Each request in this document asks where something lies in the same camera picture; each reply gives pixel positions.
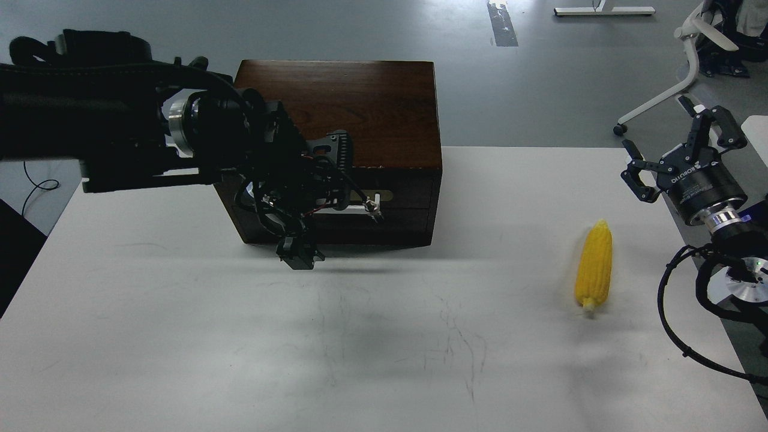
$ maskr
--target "yellow corn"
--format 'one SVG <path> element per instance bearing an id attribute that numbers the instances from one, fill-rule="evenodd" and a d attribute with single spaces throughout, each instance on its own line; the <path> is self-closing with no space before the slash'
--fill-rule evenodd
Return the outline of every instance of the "yellow corn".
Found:
<path id="1" fill-rule="evenodd" d="M 587 312 L 594 311 L 608 298 L 608 288 L 611 285 L 612 242 L 611 230 L 604 219 L 594 225 L 584 242 L 574 296 Z"/>

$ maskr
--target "corn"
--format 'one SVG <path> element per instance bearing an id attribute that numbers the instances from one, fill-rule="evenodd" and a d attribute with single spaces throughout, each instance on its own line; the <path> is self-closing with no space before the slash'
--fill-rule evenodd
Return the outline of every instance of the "corn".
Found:
<path id="1" fill-rule="evenodd" d="M 608 288 L 611 285 L 612 241 L 608 223 L 601 219 L 589 231 L 584 242 L 574 296 L 586 312 L 593 312 L 608 298 Z"/>

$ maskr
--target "white table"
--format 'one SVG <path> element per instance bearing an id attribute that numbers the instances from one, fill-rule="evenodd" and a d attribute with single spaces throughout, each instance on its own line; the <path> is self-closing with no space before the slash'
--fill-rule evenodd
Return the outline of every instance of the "white table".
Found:
<path id="1" fill-rule="evenodd" d="M 664 335 L 682 240 L 624 158 L 444 148 L 432 246 L 324 248 L 315 271 L 242 244 L 210 187 L 78 192 L 0 321 L 0 430 L 765 430 L 748 383 Z M 588 319 L 598 218 L 614 273 Z M 670 322 L 740 369 L 694 275 Z"/>

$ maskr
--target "caster wheel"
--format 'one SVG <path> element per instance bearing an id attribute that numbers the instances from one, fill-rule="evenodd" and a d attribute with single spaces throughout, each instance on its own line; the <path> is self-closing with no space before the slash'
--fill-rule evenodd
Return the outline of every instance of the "caster wheel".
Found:
<path id="1" fill-rule="evenodd" d="M 627 131 L 626 125 L 615 125 L 614 126 L 614 135 L 620 137 L 624 136 L 624 133 Z"/>

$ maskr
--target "brown wooden box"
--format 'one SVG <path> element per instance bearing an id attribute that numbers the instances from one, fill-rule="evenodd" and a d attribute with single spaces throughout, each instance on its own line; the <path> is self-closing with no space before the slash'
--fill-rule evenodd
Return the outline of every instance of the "brown wooden box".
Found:
<path id="1" fill-rule="evenodd" d="M 432 242 L 442 176 L 434 65 L 427 61 L 256 61 L 235 86 L 281 100 L 305 139 L 347 130 L 352 177 L 363 190 L 392 192 L 384 222 L 360 214 L 315 214 L 320 244 Z M 246 243 L 275 243 L 256 216 L 233 204 L 240 178 L 216 190 Z"/>

